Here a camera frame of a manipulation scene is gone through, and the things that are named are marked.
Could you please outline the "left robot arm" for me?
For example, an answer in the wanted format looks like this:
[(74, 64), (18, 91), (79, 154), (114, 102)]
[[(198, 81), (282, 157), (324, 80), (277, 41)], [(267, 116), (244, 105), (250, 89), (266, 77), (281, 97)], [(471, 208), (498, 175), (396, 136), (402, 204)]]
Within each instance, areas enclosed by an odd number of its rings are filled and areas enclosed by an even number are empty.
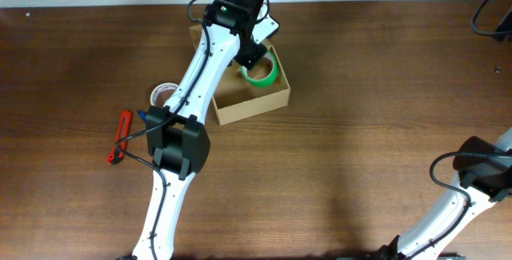
[(250, 70), (263, 59), (263, 40), (278, 31), (269, 12), (269, 0), (213, 0), (207, 5), (201, 18), (191, 19), (200, 25), (201, 38), (176, 90), (163, 106), (145, 112), (144, 130), (114, 144), (114, 163), (130, 157), (125, 145), (141, 136), (152, 157), (140, 161), (152, 169), (154, 182), (143, 231), (129, 259), (172, 257), (183, 199), (210, 152), (208, 107), (232, 62)]

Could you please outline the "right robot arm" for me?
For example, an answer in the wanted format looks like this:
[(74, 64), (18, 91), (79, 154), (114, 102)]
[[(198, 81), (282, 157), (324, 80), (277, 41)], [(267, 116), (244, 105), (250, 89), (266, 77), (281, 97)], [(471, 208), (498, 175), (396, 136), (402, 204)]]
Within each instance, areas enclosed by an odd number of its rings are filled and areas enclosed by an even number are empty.
[[(435, 176), (440, 161), (453, 158), (451, 182)], [(444, 259), (442, 252), (473, 219), (511, 196), (511, 131), (494, 144), (477, 136), (458, 150), (437, 157), (430, 165), (430, 178), (446, 189), (426, 216), (403, 235), (382, 246), (375, 259)]]

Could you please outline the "beige masking tape roll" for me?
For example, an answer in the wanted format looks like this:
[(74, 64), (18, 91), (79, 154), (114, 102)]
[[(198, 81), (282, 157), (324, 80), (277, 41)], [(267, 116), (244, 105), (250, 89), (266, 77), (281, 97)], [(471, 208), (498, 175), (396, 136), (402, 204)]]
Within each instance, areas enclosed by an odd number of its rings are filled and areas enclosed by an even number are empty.
[(178, 85), (172, 82), (165, 82), (156, 86), (150, 94), (150, 104), (156, 107), (163, 107), (165, 102), (173, 95)]

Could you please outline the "blue ballpoint pen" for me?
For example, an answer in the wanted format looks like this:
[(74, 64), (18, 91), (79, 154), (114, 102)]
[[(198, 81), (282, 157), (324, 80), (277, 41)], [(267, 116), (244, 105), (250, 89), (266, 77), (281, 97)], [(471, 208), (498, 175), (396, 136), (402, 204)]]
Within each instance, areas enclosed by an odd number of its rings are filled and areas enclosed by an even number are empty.
[(137, 113), (138, 113), (138, 116), (141, 118), (141, 120), (143, 120), (145, 122), (147, 113), (144, 110), (138, 110)]

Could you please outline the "brown cardboard box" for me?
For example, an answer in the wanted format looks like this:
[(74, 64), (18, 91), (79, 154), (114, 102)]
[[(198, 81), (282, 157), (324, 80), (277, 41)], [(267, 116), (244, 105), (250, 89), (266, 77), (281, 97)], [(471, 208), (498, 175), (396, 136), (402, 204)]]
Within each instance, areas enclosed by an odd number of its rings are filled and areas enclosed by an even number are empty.
[(214, 92), (212, 105), (220, 126), (240, 121), (287, 106), (290, 84), (271, 39), (262, 42), (275, 56), (278, 75), (267, 87), (252, 86), (244, 77), (240, 65), (232, 62), (221, 77)]

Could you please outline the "green tape roll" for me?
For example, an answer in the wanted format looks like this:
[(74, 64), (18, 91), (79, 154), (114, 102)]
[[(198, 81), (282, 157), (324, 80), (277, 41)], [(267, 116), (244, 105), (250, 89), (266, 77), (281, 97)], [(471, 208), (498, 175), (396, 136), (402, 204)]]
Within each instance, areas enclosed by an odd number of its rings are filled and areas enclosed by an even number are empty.
[(264, 55), (264, 58), (271, 61), (271, 64), (272, 64), (271, 71), (264, 78), (260, 78), (260, 79), (252, 78), (248, 75), (249, 70), (247, 68), (245, 68), (244, 66), (240, 67), (240, 71), (241, 71), (244, 79), (247, 80), (248, 83), (251, 84), (252, 86), (255, 86), (258, 88), (268, 87), (268, 86), (272, 85), (278, 77), (278, 62), (277, 62), (275, 55), (272, 52), (268, 51)]

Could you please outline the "orange utility knife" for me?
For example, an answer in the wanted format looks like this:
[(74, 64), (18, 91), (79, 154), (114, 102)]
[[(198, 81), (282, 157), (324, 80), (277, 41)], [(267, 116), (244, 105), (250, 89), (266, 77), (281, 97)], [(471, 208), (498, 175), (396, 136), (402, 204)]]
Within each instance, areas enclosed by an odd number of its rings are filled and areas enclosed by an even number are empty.
[[(123, 110), (121, 112), (119, 122), (118, 122), (118, 129), (116, 133), (116, 139), (115, 141), (118, 142), (121, 138), (125, 138), (130, 133), (131, 123), (132, 123), (133, 114), (130, 110)], [(110, 165), (115, 165), (120, 163), (121, 160), (124, 159), (125, 154), (124, 150), (127, 148), (127, 142), (121, 142), (119, 144), (119, 147), (117, 144), (114, 144), (113, 149), (111, 152), (109, 152), (106, 160), (107, 163)]]

